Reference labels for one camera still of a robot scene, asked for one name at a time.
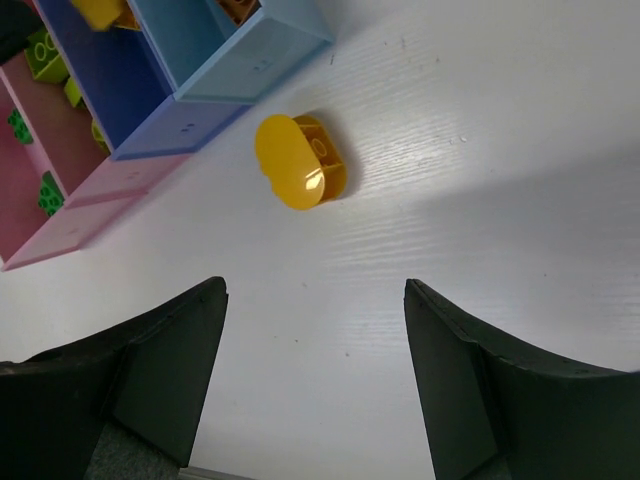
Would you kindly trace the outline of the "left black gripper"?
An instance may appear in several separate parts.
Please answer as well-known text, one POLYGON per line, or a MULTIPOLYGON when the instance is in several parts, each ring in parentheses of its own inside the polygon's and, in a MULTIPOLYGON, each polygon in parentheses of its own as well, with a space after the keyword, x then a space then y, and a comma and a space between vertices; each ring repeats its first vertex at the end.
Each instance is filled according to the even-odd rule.
POLYGON ((27 1, 1 0, 0 22, 4 65, 29 46, 29 37, 40 30, 40 17, 27 1))

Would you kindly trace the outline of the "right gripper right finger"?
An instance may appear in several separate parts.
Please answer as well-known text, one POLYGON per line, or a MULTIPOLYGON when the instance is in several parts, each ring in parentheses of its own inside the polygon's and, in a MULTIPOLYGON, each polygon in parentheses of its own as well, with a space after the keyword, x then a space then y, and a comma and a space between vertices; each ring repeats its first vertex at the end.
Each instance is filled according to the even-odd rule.
POLYGON ((531 345, 420 280, 408 343, 439 479, 635 479, 639 376, 531 345))

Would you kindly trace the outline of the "dark blue bin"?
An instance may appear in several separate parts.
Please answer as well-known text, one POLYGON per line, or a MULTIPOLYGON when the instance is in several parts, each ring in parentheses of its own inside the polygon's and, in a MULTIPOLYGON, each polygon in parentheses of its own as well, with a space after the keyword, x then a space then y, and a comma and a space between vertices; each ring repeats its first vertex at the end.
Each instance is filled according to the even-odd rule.
POLYGON ((69 1, 38 1, 36 8, 114 161, 197 152, 250 109, 178 101, 141 32, 94 31, 69 1))

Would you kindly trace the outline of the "yellow lego brick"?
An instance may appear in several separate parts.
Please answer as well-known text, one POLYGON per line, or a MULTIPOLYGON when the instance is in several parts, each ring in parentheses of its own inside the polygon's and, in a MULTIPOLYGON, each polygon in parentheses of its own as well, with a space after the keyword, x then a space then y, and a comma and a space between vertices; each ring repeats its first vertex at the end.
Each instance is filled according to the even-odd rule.
POLYGON ((72 0, 71 4, 95 31, 107 31, 111 27, 141 30, 126 0, 72 0))

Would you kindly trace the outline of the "yellow oval lego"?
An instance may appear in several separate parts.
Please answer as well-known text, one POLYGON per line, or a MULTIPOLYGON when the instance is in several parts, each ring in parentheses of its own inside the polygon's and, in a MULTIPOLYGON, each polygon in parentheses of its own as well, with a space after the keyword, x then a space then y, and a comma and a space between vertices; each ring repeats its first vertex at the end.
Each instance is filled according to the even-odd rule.
POLYGON ((272 192, 294 210, 335 200, 347 185, 343 158, 314 116, 267 117, 257 129, 255 153, 272 192))

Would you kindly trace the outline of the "dark green lego stack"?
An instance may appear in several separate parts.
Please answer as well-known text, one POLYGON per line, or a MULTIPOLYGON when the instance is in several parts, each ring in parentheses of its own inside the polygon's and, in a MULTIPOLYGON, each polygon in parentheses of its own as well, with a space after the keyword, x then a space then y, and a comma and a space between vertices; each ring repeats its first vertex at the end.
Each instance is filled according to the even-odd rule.
POLYGON ((33 143, 33 137, 17 108, 12 109, 7 118, 7 123, 11 126, 14 137, 22 145, 30 145, 33 143))

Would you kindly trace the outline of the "large lime lego brick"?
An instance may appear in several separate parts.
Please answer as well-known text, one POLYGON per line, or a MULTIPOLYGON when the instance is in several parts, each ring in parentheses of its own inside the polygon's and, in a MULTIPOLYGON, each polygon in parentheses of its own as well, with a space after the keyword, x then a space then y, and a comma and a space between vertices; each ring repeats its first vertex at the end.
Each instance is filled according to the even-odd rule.
POLYGON ((44 27, 28 37, 24 54, 34 81, 60 84, 68 78, 64 60, 44 27))

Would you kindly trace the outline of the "light blue bin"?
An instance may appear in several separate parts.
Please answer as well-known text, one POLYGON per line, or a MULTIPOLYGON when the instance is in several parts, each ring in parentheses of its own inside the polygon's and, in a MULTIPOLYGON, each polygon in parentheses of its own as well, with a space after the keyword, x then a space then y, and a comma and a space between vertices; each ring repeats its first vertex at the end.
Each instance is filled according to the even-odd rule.
POLYGON ((334 40, 314 1, 260 4, 241 26, 216 1, 131 8, 176 100, 255 104, 334 40))

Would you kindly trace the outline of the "small pink bin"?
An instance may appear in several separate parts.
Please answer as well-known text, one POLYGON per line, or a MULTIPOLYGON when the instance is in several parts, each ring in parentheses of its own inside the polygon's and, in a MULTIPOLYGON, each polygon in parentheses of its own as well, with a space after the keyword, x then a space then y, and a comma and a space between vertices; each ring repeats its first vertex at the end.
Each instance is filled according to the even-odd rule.
POLYGON ((110 160, 92 137, 89 111, 73 108, 61 85, 34 81, 24 55, 1 68, 2 89, 9 92, 33 142, 43 148, 58 187, 76 203, 138 189, 147 192, 189 158, 183 154, 110 160))

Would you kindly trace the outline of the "small dark green lego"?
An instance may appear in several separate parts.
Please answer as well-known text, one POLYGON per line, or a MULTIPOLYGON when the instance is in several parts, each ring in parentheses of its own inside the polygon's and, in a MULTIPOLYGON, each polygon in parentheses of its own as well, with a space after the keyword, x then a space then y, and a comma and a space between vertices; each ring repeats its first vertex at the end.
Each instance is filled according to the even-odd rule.
POLYGON ((46 171, 42 175, 38 197, 39 208, 48 216, 55 215, 64 205, 64 196, 53 175, 46 171))

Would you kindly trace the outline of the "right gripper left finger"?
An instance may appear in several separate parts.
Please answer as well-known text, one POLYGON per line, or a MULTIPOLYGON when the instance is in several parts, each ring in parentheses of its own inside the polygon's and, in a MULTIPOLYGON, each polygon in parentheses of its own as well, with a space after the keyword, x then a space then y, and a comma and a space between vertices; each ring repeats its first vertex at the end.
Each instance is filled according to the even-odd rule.
POLYGON ((209 278, 86 338, 1 365, 5 479, 175 479, 191 459, 228 306, 209 278))

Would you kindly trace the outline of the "lime sloped lego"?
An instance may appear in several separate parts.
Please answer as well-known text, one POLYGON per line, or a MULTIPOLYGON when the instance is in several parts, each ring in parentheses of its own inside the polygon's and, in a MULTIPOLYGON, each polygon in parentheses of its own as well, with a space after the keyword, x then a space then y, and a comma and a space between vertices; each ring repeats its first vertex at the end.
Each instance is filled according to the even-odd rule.
POLYGON ((96 123, 95 120, 92 120, 91 122, 91 133, 92 133, 92 137, 94 139, 94 141, 96 142, 96 144, 100 147, 100 149, 107 155, 110 154, 110 149, 108 147, 108 144, 106 142, 106 140, 104 139, 102 132, 98 126, 98 124, 96 123))

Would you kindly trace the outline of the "large pink bin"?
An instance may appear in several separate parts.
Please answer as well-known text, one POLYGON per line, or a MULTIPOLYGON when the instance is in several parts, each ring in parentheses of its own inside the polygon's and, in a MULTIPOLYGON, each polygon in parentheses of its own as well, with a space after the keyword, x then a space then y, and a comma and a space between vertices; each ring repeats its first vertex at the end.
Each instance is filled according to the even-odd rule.
POLYGON ((39 205, 42 177, 53 173, 37 142, 21 144, 7 117, 15 107, 9 92, 1 90, 1 269, 9 271, 86 247, 145 190, 100 196, 87 204, 64 205, 48 215, 39 205))

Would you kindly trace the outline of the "lime lego pair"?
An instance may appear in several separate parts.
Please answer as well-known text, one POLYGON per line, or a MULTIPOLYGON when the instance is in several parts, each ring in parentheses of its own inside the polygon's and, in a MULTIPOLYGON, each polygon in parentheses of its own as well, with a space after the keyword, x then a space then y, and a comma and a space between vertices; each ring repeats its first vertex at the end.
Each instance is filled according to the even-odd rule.
POLYGON ((67 79, 64 85, 64 93, 73 108, 86 108, 82 92, 72 77, 67 79))

